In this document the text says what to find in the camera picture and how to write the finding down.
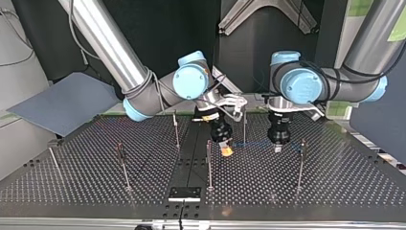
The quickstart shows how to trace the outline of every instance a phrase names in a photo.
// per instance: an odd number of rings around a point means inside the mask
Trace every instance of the metal frame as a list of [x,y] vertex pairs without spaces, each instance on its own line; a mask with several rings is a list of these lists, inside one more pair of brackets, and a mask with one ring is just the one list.
[[299,29],[309,34],[317,22],[301,0],[237,0],[218,24],[221,34],[230,35],[242,22],[260,8],[275,7],[281,10],[295,25],[300,16]]

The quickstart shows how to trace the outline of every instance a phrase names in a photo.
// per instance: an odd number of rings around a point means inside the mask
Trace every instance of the white cable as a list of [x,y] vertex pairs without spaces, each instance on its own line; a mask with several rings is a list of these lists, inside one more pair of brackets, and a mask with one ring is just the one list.
[[79,48],[84,52],[84,53],[86,53],[86,55],[88,55],[88,56],[90,56],[90,57],[92,57],[92,58],[95,58],[95,59],[100,59],[99,57],[97,57],[96,55],[93,55],[92,53],[90,53],[90,52],[88,52],[81,44],[80,44],[80,42],[78,41],[78,38],[77,38],[77,36],[76,36],[76,34],[75,34],[75,30],[74,30],[74,23],[73,23],[73,20],[74,20],[74,0],[71,0],[70,1],[70,3],[69,3],[69,11],[68,11],[68,17],[69,17],[69,29],[71,30],[71,34],[72,34],[72,37],[73,37],[73,39],[75,40],[75,42],[77,43],[77,45],[79,46]]
[[164,108],[164,102],[162,102],[161,85],[160,85],[161,82],[158,80],[158,78],[156,77],[156,74],[154,72],[152,72],[152,76],[155,78],[155,84],[156,84],[156,88],[158,90],[159,103],[161,104],[162,112],[164,112],[164,115],[166,115],[165,108]]
[[19,20],[19,17],[17,15],[17,13],[15,13],[14,11],[11,11],[9,9],[5,9],[5,8],[0,8],[0,12],[3,13],[3,19],[6,22],[6,24],[8,25],[8,27],[10,29],[12,29],[14,31],[14,33],[17,35],[18,39],[23,42],[29,49],[33,49],[33,46],[30,44],[29,39],[26,37],[26,39],[24,40],[24,38],[18,33],[18,31],[15,29],[15,27],[12,25],[12,23],[10,22],[10,20],[6,17],[6,13],[11,14],[12,16],[14,16],[17,20]]

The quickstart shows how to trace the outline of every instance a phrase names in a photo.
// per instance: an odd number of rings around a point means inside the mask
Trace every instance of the gray panel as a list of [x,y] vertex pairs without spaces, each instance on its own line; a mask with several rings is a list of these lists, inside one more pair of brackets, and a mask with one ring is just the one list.
[[361,103],[350,119],[355,130],[403,163],[406,163],[405,63],[403,57],[389,74],[385,95],[375,103]]
[[73,73],[8,111],[66,136],[117,102],[112,86],[85,74]]

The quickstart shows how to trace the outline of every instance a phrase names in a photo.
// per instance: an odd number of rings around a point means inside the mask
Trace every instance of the wall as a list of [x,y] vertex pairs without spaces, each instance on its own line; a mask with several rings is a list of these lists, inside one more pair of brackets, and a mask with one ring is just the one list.
[[[0,7],[14,10],[10,0],[0,0]],[[0,65],[28,57],[31,50],[13,33],[0,16]],[[11,23],[24,36],[18,20]],[[5,110],[48,87],[46,76],[35,55],[29,60],[0,66],[0,179],[40,154],[55,135],[8,114]]]

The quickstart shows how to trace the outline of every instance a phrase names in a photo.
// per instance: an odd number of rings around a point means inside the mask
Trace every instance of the silver arm segment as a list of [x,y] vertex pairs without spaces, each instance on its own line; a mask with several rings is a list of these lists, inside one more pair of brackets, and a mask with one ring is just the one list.
[[[68,13],[73,0],[59,0]],[[75,23],[123,92],[141,85],[147,70],[99,0],[75,0]]]

